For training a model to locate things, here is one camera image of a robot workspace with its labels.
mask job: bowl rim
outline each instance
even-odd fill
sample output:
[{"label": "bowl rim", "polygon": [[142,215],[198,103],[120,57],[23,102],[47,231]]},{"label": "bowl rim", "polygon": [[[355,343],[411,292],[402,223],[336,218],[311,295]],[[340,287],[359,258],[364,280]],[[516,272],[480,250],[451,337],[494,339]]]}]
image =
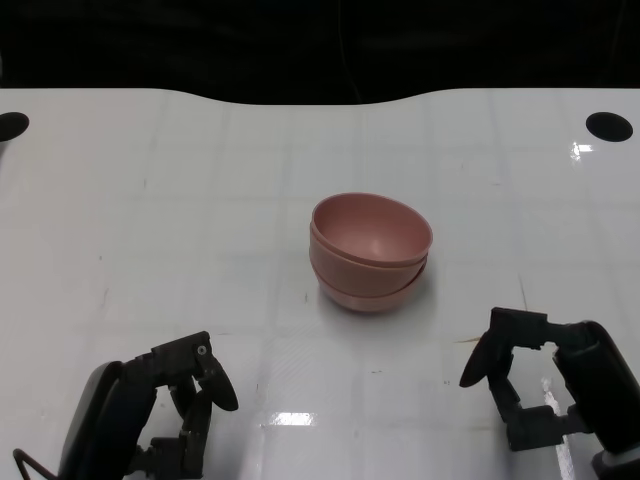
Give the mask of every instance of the bowl rim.
[{"label": "bowl rim", "polygon": [[427,254],[422,257],[420,260],[418,260],[415,263],[412,263],[411,265],[404,265],[401,267],[379,267],[377,265],[368,265],[366,263],[360,263],[360,262],[355,262],[353,260],[351,260],[350,258],[347,257],[343,257],[342,255],[334,252],[333,250],[331,250],[330,248],[328,248],[324,243],[322,243],[320,241],[320,239],[317,237],[317,235],[315,234],[315,232],[313,231],[313,228],[311,228],[311,224],[309,224],[309,235],[310,235],[310,241],[313,242],[315,240],[315,243],[326,253],[328,253],[329,255],[335,257],[335,258],[339,258],[340,260],[345,261],[346,263],[349,263],[351,265],[356,265],[359,267],[364,267],[367,270],[372,270],[372,271],[376,271],[376,272],[381,272],[382,271],[400,271],[400,270],[407,270],[409,268],[415,267],[416,265],[420,264],[420,263],[424,263],[427,260],[427,257],[429,256],[429,253],[427,252]]},{"label": "bowl rim", "polygon": [[318,279],[320,281],[322,281],[322,283],[324,283],[325,285],[327,285],[331,290],[338,292],[340,295],[345,295],[347,297],[350,298],[355,298],[358,300],[364,300],[364,301],[375,301],[375,300],[380,300],[382,298],[387,298],[387,297],[392,297],[394,295],[397,295],[398,293],[402,292],[403,290],[409,288],[412,284],[414,284],[416,282],[416,280],[418,280],[418,278],[420,278],[420,276],[422,275],[422,273],[425,271],[425,269],[427,268],[427,262],[424,263],[424,265],[422,265],[422,267],[420,268],[420,270],[418,270],[418,273],[416,273],[416,275],[411,279],[411,281],[409,283],[407,283],[404,287],[402,287],[399,290],[396,290],[395,292],[391,292],[387,295],[379,295],[377,297],[360,297],[358,295],[351,295],[349,293],[343,292],[342,290],[338,290],[336,287],[334,287],[333,285],[331,285],[329,282],[327,282],[322,275],[320,275],[318,273],[318,271],[316,270],[315,265],[313,264],[313,262],[311,261],[311,259],[309,259],[309,263],[311,264],[311,268],[313,269],[313,273],[316,274],[316,277],[318,277]]},{"label": "bowl rim", "polygon": [[[427,227],[427,231],[429,232],[429,242],[427,243],[426,248],[421,250],[420,253],[418,253],[416,255],[413,255],[411,258],[407,258],[405,260],[395,260],[395,261],[375,260],[375,259],[372,259],[372,258],[360,257],[358,255],[354,255],[352,253],[345,252],[344,250],[340,249],[337,245],[335,245],[334,243],[329,241],[329,239],[327,239],[327,237],[322,235],[322,233],[320,232],[320,230],[316,226],[316,212],[326,202],[328,202],[330,200],[334,200],[334,199],[336,199],[338,197],[348,197],[348,196],[375,197],[375,198],[378,198],[378,199],[387,200],[389,202],[396,203],[396,204],[400,205],[401,207],[404,207],[404,208],[407,208],[407,209],[411,210],[418,218],[422,219],[422,221],[424,222],[424,225]],[[414,264],[418,263],[422,258],[424,258],[427,255],[427,253],[429,253],[429,249],[431,248],[431,245],[433,245],[433,229],[431,228],[431,225],[429,224],[427,219],[424,218],[420,214],[420,212],[418,212],[416,209],[410,207],[409,205],[407,205],[405,203],[399,202],[398,200],[394,200],[393,198],[385,197],[384,195],[378,195],[378,194],[375,194],[375,193],[345,192],[345,193],[338,193],[336,195],[331,195],[331,196],[321,200],[313,208],[313,211],[311,212],[311,231],[315,234],[316,238],[318,238],[318,240],[320,240],[320,242],[324,246],[326,246],[329,250],[331,250],[335,254],[339,255],[340,257],[347,258],[349,260],[352,260],[355,263],[360,263],[360,264],[363,264],[363,265],[371,265],[371,266],[374,266],[374,267],[382,267],[382,268],[385,268],[385,267],[386,268],[388,268],[388,267],[408,267],[410,265],[414,265]]]}]

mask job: black hole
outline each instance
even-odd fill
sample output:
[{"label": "black hole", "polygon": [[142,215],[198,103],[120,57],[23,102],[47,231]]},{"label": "black hole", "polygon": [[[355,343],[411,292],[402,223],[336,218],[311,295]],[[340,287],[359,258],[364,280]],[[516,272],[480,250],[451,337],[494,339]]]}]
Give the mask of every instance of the black hole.
[{"label": "black hole", "polygon": [[29,117],[24,113],[11,112],[0,115],[0,142],[19,137],[29,126]]},{"label": "black hole", "polygon": [[633,127],[627,119],[609,112],[598,112],[587,118],[587,130],[607,142],[624,142],[633,135]]}]

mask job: cable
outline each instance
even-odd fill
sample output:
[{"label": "cable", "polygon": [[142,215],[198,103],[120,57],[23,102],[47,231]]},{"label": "cable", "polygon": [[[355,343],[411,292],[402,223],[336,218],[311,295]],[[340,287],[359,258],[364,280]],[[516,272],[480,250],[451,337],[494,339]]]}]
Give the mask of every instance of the cable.
[{"label": "cable", "polygon": [[20,475],[22,475],[22,478],[24,480],[31,480],[31,477],[29,476],[29,472],[27,472],[27,469],[24,466],[25,463],[29,465],[31,468],[33,468],[37,473],[42,475],[42,477],[46,478],[46,480],[58,480],[58,477],[56,477],[53,473],[51,473],[49,470],[44,468],[42,465],[40,465],[38,462],[36,462],[33,458],[31,458],[29,455],[24,453],[19,448],[16,448],[13,451],[13,458],[18,464],[18,470],[20,470]]},{"label": "cable", "polygon": [[362,96],[360,96],[360,90],[358,90],[358,86],[351,75],[349,65],[347,64],[347,56],[345,54],[344,39],[342,38],[342,0],[338,0],[338,42],[340,44],[340,59],[342,61],[344,73],[349,82],[349,86],[353,91],[353,96],[356,98],[356,103],[358,105],[362,105]]},{"label": "cable", "polygon": [[613,68],[613,61],[616,54],[616,49],[618,48],[618,39],[620,38],[620,31],[622,30],[622,20],[624,18],[624,12],[627,8],[627,0],[620,1],[620,9],[618,11],[618,18],[616,19],[615,30],[613,31],[613,40],[611,41],[611,51],[609,52],[609,63],[607,67],[600,75],[598,79],[598,84],[602,84],[607,74]]}]

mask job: white table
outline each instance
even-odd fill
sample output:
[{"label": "white table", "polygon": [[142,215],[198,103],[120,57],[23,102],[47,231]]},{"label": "white table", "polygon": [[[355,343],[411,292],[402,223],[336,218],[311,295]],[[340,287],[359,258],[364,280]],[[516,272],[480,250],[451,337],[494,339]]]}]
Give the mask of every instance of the white table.
[{"label": "white table", "polygon": [[[457,386],[493,306],[592,318],[640,375],[640,92],[458,90],[362,106],[221,103],[159,90],[0,90],[31,118],[0,160],[0,476],[57,470],[89,373],[207,330],[240,410],[216,411],[205,478],[560,479],[510,453],[486,382]],[[420,295],[358,317],[318,290],[314,204],[405,201],[434,229]],[[551,361],[520,350],[525,406]],[[143,434],[176,435],[166,392]],[[570,439],[592,479],[593,436]]]}]

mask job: stacked bowls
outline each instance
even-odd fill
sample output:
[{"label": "stacked bowls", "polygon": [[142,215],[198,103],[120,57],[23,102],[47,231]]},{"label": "stacked bowls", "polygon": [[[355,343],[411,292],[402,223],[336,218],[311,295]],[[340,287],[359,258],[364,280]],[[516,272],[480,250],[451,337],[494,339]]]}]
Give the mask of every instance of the stacked bowls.
[{"label": "stacked bowls", "polygon": [[313,210],[309,256],[322,290],[351,310],[402,304],[424,271],[431,227],[412,208],[368,193],[326,198]]}]

